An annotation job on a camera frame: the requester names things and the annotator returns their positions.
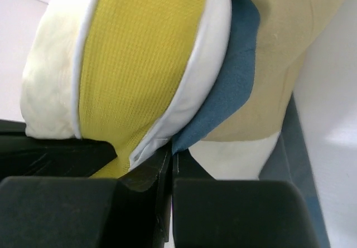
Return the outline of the cream quilted pillow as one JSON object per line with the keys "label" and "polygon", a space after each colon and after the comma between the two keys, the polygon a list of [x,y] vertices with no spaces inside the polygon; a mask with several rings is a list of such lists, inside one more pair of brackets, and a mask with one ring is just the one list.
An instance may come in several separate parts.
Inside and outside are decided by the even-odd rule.
{"label": "cream quilted pillow", "polygon": [[194,117],[219,74],[231,0],[50,0],[22,75],[26,135],[110,143],[118,178]]}

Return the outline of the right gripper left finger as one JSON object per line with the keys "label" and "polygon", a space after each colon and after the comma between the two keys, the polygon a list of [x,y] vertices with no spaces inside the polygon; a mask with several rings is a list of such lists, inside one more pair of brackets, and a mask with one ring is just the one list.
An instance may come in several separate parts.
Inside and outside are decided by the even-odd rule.
{"label": "right gripper left finger", "polygon": [[163,247],[169,239],[171,152],[119,179],[8,177],[2,247]]}

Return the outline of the blue beige patchwork pillowcase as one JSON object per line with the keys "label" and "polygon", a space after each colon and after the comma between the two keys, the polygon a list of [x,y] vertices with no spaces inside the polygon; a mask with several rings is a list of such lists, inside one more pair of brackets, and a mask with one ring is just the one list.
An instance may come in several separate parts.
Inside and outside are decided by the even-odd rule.
{"label": "blue beige patchwork pillowcase", "polygon": [[306,51],[344,0],[231,0],[228,48],[217,80],[173,139],[217,179],[285,179],[307,201],[329,247],[293,98]]}

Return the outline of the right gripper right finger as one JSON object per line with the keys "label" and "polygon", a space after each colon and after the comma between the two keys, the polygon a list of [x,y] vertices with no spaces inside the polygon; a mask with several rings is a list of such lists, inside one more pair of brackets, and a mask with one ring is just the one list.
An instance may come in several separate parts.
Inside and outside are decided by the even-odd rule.
{"label": "right gripper right finger", "polygon": [[285,181],[227,181],[188,150],[173,157],[176,247],[318,247],[307,205]]}

